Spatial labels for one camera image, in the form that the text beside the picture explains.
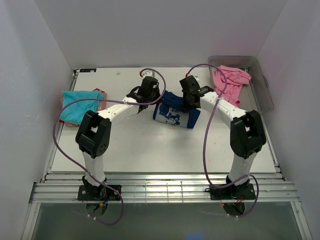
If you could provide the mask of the navy blue t shirt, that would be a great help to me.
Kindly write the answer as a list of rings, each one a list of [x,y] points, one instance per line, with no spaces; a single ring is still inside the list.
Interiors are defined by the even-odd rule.
[[[193,129],[201,112],[198,109],[184,109],[184,99],[172,92],[165,91],[162,101],[157,103],[152,115],[153,120],[182,128]]]

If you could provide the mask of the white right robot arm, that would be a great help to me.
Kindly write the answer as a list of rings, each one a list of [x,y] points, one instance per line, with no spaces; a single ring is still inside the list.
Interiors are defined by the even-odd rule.
[[[200,87],[192,75],[179,83],[186,109],[206,110],[229,128],[229,143],[233,151],[231,170],[224,185],[210,183],[208,190],[216,197],[237,199],[248,189],[253,161],[267,142],[261,115],[256,110],[246,111],[232,105],[209,86]]]

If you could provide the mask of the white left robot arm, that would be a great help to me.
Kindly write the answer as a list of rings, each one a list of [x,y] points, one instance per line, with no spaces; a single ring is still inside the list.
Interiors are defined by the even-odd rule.
[[[75,141],[82,152],[88,172],[82,178],[85,191],[95,200],[106,195],[103,155],[109,147],[112,127],[126,118],[137,115],[161,96],[159,82],[152,76],[142,78],[141,86],[133,88],[122,100],[107,109],[87,111],[82,119]]]

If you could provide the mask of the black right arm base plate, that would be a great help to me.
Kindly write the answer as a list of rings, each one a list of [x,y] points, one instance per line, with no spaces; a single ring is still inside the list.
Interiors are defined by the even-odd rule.
[[[256,198],[254,186],[251,183],[221,189],[207,187],[204,192],[209,193],[211,200],[254,200]]]

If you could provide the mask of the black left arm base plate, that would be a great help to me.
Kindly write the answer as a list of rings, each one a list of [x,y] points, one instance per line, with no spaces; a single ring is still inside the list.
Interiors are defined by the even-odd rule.
[[[85,185],[81,185],[78,189],[77,194],[78,201],[119,201],[120,197],[116,192],[112,189],[105,187],[94,187],[89,190]]]

